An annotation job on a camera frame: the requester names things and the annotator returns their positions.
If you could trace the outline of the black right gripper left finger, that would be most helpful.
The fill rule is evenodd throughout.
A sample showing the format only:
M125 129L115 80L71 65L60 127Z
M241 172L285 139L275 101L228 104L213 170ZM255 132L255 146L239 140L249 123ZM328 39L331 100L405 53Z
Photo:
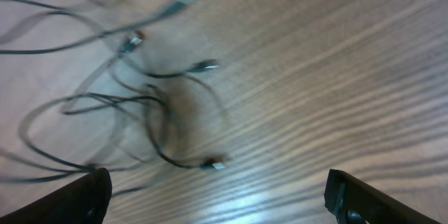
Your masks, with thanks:
M102 224L109 207L109 171L99 168L1 217L1 224Z

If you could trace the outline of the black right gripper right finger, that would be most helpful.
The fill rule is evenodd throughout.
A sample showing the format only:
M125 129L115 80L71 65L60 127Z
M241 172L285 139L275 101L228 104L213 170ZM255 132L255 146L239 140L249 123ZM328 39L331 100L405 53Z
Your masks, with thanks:
M341 170L329 171L324 199L339 224L438 224Z

